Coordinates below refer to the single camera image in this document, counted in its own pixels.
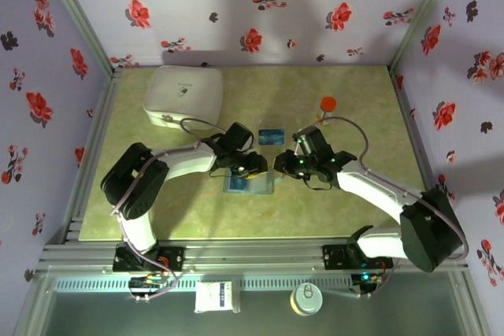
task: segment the floral wallpaper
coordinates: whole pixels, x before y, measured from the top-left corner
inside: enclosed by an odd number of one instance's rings
[[[60,0],[2,0],[0,335],[60,231],[105,73]]]
[[[469,267],[492,334],[504,331],[504,19],[502,0],[437,0],[396,70],[433,184],[467,234]]]
[[[78,1],[114,66],[386,65],[421,2]]]

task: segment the white plastic container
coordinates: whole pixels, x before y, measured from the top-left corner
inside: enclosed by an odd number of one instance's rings
[[[167,121],[170,117],[175,121],[192,117],[217,124],[222,97],[222,74],[219,70],[162,66],[152,76],[143,108],[150,122],[157,126],[180,128]],[[187,126],[197,130],[211,128],[199,122],[187,122]]]

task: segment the wire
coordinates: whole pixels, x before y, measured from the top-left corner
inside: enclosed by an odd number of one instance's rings
[[[303,177],[302,178],[302,181],[304,182],[304,184],[309,187],[311,190],[331,190],[332,189],[332,184],[329,183],[329,188],[313,188],[312,186],[310,186],[308,184],[308,180],[306,179],[306,177]]]
[[[127,234],[126,234],[126,231],[124,229],[123,222],[125,221],[125,219],[124,219],[123,215],[120,212],[120,208],[126,202],[126,200],[128,199],[129,195],[132,193],[132,191],[135,189],[135,186],[138,184],[138,182],[142,178],[142,176],[145,173],[145,171],[149,168],[149,166],[155,160],[157,160],[158,158],[163,157],[164,155],[167,155],[167,154],[169,155],[169,154],[174,154],[174,153],[182,153],[182,152],[186,152],[186,151],[193,151],[193,150],[196,150],[197,148],[200,147],[200,145],[202,144],[201,137],[199,135],[195,134],[194,132],[188,130],[183,125],[185,122],[188,122],[188,121],[201,122],[203,124],[207,124],[207,125],[210,125],[212,127],[215,127],[217,130],[220,130],[220,131],[222,131],[224,133],[226,132],[226,130],[222,129],[221,127],[218,127],[217,125],[211,124],[210,122],[207,122],[207,121],[204,121],[204,120],[198,120],[197,118],[184,118],[184,119],[180,120],[180,128],[182,130],[184,130],[185,132],[187,132],[189,135],[194,136],[196,138],[196,143],[193,146],[186,146],[186,147],[180,147],[180,148],[175,148],[175,149],[164,150],[164,151],[161,151],[160,153],[157,153],[156,155],[154,155],[150,159],[148,159],[143,164],[143,166],[140,168],[137,176],[132,181],[132,183],[130,184],[130,186],[127,188],[127,190],[124,192],[123,196],[120,198],[120,200],[113,207],[112,212],[110,212],[111,216],[115,216],[117,218],[117,221],[119,222],[120,232],[123,235],[123,239],[128,244],[128,247],[130,248],[130,250],[136,256],[138,256],[140,259],[146,261],[149,264],[152,264],[155,267],[160,268],[162,271],[167,271],[173,277],[171,285],[167,286],[164,289],[160,289],[160,290],[156,291],[153,294],[145,294],[144,297],[140,297],[139,295],[134,296],[137,301],[149,301],[150,299],[154,299],[156,297],[160,297],[161,295],[168,293],[170,290],[173,290],[176,287],[177,283],[179,282],[179,278],[177,277],[177,275],[175,274],[175,272],[170,267],[167,267],[164,264],[161,264],[161,263],[159,263],[159,262],[157,262],[155,260],[150,259],[149,257],[146,257],[140,251],[137,250],[137,248],[133,245],[132,242],[130,242],[130,240],[129,240]]]

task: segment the blue object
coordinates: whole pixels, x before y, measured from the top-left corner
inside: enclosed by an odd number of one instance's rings
[[[259,130],[259,145],[283,145],[285,143],[284,129]]]

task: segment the dark flower print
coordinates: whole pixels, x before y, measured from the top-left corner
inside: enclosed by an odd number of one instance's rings
[[[47,10],[45,13],[42,12],[43,9],[49,6],[49,2],[47,0],[35,0],[37,2],[37,8],[33,11],[33,15],[35,16],[35,23],[37,24],[37,28],[42,31],[45,30],[48,37],[54,37],[54,15]]]
[[[21,90],[21,86],[23,85],[23,79],[25,77],[24,72],[21,74],[19,73],[19,70],[17,68],[14,68],[14,79],[12,82],[9,83],[9,88],[11,90]]]
[[[73,71],[80,76],[81,79],[84,79],[87,74],[87,65],[84,62],[83,55],[80,50],[75,48],[70,49],[70,54],[72,56]]]
[[[132,0],[125,13],[132,27],[150,28],[150,11],[140,0]]]
[[[439,42],[439,33],[441,32],[441,25],[437,24],[435,27],[428,27],[424,34],[424,39],[421,40],[422,49],[427,57],[428,52],[434,49]]]
[[[400,23],[410,23],[411,22],[411,16],[414,14],[414,9],[413,8],[408,8],[404,12],[397,12],[394,13],[392,11],[388,11],[384,14],[384,20],[387,22],[385,25],[396,25]]]
[[[289,49],[294,49],[297,45],[298,45],[298,43],[295,40],[293,40],[293,39],[289,39],[287,41],[287,47]]]
[[[490,77],[492,80],[500,78],[504,75],[504,53],[500,53],[495,59],[492,59],[488,67],[490,69]]]
[[[80,167],[80,164],[82,163],[83,156],[84,156],[84,148],[80,147],[80,148],[76,149],[77,167]]]
[[[402,90],[402,82],[404,81],[404,76],[399,75],[396,80],[397,80],[397,88],[399,90]]]
[[[487,134],[490,130],[494,128],[494,125],[490,121],[482,122],[480,131]]]
[[[12,31],[7,31],[4,35],[0,35],[0,41],[2,41],[2,46],[6,51],[12,50],[14,47],[18,47],[17,37],[14,37]]]
[[[38,212],[35,214],[35,227],[31,230],[31,234],[36,236],[42,232],[42,227],[44,225],[44,219],[46,219],[46,213]]]
[[[177,51],[191,51],[192,49],[190,46],[184,47],[186,43],[187,40],[184,37],[179,37],[179,39],[173,42],[161,41],[161,46],[168,49],[167,51],[169,53],[176,53]]]
[[[451,193],[449,190],[448,190],[448,187],[447,187],[447,183],[446,183],[447,179],[445,177],[445,175],[441,174],[438,176],[438,182],[439,184],[437,184],[436,186],[443,191],[443,193],[451,200],[451,201],[455,201],[455,195],[453,193]]]
[[[47,122],[52,120],[53,110],[47,106],[46,99],[40,94],[40,92],[27,92],[26,99],[28,101],[28,107],[30,108],[30,117],[37,123],[42,124],[42,127],[46,127]]]
[[[445,103],[440,102],[435,110],[432,112],[434,116],[435,129],[439,130],[443,126],[448,126],[454,120],[455,110],[457,105],[453,102]]]
[[[259,45],[262,44],[262,35],[259,34],[256,28],[251,28],[240,40],[242,51],[255,53],[259,51]]]
[[[2,172],[2,183],[8,184],[13,178],[17,183],[21,180],[23,161],[28,154],[28,149],[24,147],[21,152],[18,153],[17,145],[10,145],[7,152],[9,153],[9,163],[7,164],[7,170]]]
[[[481,264],[487,269],[488,280],[493,287],[497,286],[497,279],[504,281],[504,268],[497,265],[491,253],[491,243],[487,239],[481,241],[481,249],[476,250]]]
[[[452,13],[450,11],[450,7],[446,7],[444,9],[444,16],[443,20],[445,20],[448,23],[448,26],[451,27],[453,25],[453,20],[455,18],[455,13]]]
[[[345,23],[352,16],[352,11],[346,2],[343,2],[339,5],[338,8],[335,8],[334,11],[330,12],[325,20],[328,24],[325,26],[326,29],[333,29],[334,31],[342,31],[345,29]]]
[[[474,17],[478,16],[478,9],[476,8],[476,0],[473,0],[465,7],[465,14],[467,15],[467,22],[473,22]]]
[[[495,215],[499,218],[502,225],[504,225],[504,190],[498,195],[494,196]]]
[[[110,57],[110,61],[118,68],[140,66],[140,63],[133,62],[133,56],[131,54],[126,55],[124,58]]]
[[[447,154],[447,161],[448,163],[453,163],[455,162],[455,159],[457,159],[457,154],[455,153],[455,150],[451,150]]]
[[[353,57],[355,55],[364,55],[364,51],[362,51],[362,47],[359,47],[357,49],[348,49],[346,51],[349,57]]]
[[[284,8],[287,7],[286,2],[280,2],[280,0],[252,0],[252,2],[257,3],[258,9],[264,11],[265,9],[271,9],[275,7]]]

